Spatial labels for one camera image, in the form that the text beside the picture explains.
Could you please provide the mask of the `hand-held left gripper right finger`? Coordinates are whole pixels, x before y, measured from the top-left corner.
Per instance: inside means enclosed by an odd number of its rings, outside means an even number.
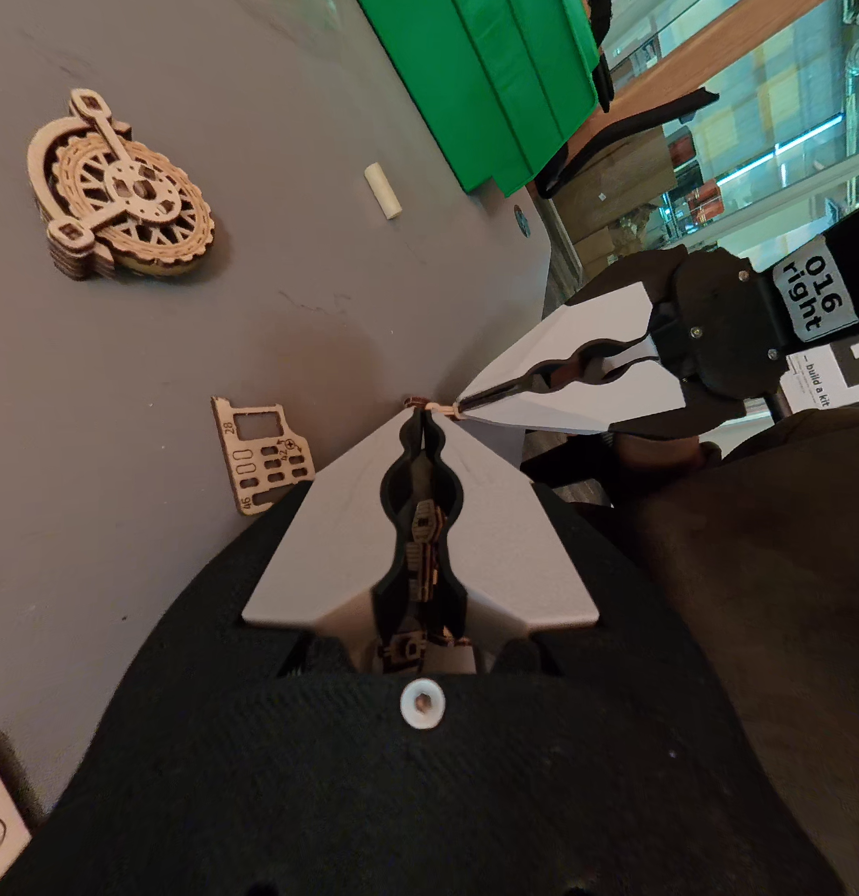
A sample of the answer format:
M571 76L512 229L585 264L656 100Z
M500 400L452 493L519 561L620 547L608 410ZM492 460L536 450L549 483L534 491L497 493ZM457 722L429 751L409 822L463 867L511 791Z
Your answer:
M429 421L461 489L446 546L466 592L466 637L497 655L536 633L596 625L600 611L531 481L454 420L432 410Z

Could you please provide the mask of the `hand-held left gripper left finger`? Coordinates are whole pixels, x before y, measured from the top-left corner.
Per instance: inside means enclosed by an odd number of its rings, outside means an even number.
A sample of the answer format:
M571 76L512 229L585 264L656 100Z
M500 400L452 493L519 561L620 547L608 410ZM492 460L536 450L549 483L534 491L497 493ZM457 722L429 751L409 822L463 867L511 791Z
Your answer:
M413 418L401 410L316 474L244 607L246 623L337 638L357 671L373 671L372 589L390 571L397 540L381 485Z

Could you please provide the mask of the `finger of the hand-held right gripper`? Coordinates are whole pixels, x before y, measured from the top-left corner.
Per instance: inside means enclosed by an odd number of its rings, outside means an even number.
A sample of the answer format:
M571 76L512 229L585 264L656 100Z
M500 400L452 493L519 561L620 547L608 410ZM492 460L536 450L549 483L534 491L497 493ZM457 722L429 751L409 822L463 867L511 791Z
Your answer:
M669 370L653 341L652 319L655 302L665 299L671 278L683 262L684 247L680 246L637 252L613 263L490 362L459 397L536 370L540 371L534 381L537 391L556 389L572 380L593 385L606 382L628 364L646 358Z
M501 427L562 434L632 434L679 439L705 434L747 414L744 399L718 396L697 379L681 379L646 358L598 384L572 380L534 389L540 371L459 397L459 415Z

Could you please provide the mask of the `wooden chain piece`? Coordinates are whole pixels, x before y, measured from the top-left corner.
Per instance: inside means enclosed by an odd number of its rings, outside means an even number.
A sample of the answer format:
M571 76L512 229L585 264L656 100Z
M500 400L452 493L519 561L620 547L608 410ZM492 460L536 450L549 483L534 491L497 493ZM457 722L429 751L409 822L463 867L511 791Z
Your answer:
M401 445L380 485L380 505L393 527L391 565L371 588L377 631L373 669L383 675L418 674L432 646L471 646L468 596L451 566L448 536L463 506L463 489L442 460L446 437L423 397L404 402L393 434Z

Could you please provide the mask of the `grey desk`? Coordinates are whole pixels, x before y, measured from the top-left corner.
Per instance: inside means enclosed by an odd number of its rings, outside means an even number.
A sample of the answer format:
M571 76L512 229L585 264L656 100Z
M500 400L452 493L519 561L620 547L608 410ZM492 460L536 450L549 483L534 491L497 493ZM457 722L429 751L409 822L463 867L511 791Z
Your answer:
M77 87L202 190L188 276L53 265L26 153ZM528 193L461 190L358 2L0 2L0 761L34 827L249 524L211 396L280 403L323 468L535 325L549 259Z

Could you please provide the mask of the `punched wooden parts sheet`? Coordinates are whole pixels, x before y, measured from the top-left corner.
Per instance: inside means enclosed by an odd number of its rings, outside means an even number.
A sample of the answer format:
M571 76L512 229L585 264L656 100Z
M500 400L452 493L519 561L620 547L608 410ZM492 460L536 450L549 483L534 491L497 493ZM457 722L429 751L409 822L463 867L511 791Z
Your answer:
M283 490L315 479L307 440L292 430L281 404L236 407L212 396L211 410L240 514L261 514Z

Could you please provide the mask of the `cardboard boxes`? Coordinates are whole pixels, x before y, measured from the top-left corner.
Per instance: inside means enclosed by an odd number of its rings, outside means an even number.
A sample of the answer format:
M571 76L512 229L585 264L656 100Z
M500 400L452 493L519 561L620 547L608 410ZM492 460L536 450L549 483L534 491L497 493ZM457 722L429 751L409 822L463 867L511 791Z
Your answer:
M645 248L662 196L677 185L661 127L596 156L554 199L586 280Z

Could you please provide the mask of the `white wax stick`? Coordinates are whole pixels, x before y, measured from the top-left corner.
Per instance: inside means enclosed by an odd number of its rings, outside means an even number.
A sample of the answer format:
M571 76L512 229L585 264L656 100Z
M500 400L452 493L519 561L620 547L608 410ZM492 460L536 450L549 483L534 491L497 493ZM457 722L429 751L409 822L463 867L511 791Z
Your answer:
M367 166L364 170L364 177L384 217L387 220L399 218L402 206L381 164L375 162Z

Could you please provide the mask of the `person's dark trouser leg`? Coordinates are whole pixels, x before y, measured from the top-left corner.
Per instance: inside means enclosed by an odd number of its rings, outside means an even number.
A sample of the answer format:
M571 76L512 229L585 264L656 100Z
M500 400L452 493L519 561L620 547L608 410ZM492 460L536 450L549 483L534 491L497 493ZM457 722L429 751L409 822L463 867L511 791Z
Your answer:
M771 783L859 894L859 408L797 413L616 513Z

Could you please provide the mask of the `green plastic crate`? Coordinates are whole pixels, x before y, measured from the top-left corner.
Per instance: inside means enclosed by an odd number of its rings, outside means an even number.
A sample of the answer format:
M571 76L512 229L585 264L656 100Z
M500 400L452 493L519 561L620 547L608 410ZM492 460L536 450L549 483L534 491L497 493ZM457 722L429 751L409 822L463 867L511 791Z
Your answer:
M600 106L586 2L359 4L465 193L514 195Z

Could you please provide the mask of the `brown wooden board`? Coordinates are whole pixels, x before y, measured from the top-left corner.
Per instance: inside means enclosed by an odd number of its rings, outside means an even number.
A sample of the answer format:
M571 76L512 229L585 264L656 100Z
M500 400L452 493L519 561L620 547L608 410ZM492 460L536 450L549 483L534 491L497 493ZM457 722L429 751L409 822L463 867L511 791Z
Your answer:
M716 74L789 27L819 1L740 1L617 91L609 111L596 110L569 138L566 161L580 168L620 143L706 104L703 86Z

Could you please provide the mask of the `wooden gear wheel model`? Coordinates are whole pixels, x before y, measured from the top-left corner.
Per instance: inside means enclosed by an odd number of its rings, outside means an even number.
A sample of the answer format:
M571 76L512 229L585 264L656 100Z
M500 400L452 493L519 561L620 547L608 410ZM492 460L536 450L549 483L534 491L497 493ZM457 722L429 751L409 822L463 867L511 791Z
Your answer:
M67 115L33 135L26 161L50 258L72 280L120 268L179 277L212 248L215 221L199 187L133 140L96 91L72 90Z

